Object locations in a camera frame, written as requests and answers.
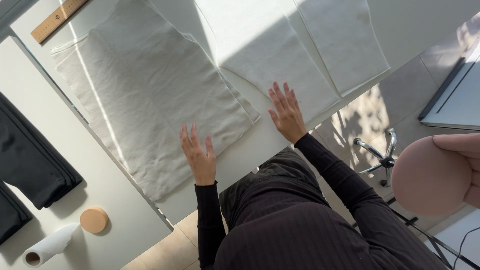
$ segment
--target paper towel roll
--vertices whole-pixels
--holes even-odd
[[[55,254],[62,253],[78,226],[80,223],[69,224],[27,249],[22,256],[24,264],[30,268],[38,268]]]

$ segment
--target black ribbed top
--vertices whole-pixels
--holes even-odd
[[[320,192],[287,178],[250,187],[225,236],[216,184],[196,186],[202,269],[445,269],[388,205],[311,135],[295,147],[355,218],[358,233]]]

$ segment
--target black cable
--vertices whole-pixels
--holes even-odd
[[[453,270],[455,270],[455,265],[456,265],[456,261],[458,260],[458,258],[460,257],[460,254],[462,254],[462,246],[463,246],[463,242],[465,242],[465,238],[467,237],[467,235],[473,231],[476,231],[480,229],[480,227],[476,228],[476,229],[473,229],[471,230],[470,232],[466,233],[465,236],[463,237],[463,240],[462,240],[462,243],[460,244],[460,249],[458,250],[458,256],[456,257],[455,261],[453,262]]]

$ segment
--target cork lid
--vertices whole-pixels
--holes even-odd
[[[99,233],[108,224],[108,215],[100,207],[90,207],[80,216],[80,225],[89,233]]]

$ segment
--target tile floor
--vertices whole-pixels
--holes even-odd
[[[398,144],[395,154],[417,139],[436,134],[457,134],[469,131],[424,127],[418,115],[448,76],[456,61],[471,45],[480,30],[480,13],[460,26],[455,33],[428,48],[389,75],[378,85],[342,108],[311,134],[355,171],[362,171],[378,160],[364,149],[353,144],[356,137],[370,143],[385,153],[387,140],[385,129],[395,128]],[[342,202],[313,168],[325,197],[332,208],[351,224],[355,221]],[[385,200],[393,197],[391,188],[383,188],[379,182],[384,170],[364,176],[374,190]],[[417,216],[416,222],[423,229],[430,229],[448,216],[427,217],[415,215],[398,203],[391,207],[407,218]],[[199,269],[197,212],[193,212],[174,226],[175,230],[122,270],[195,270]]]

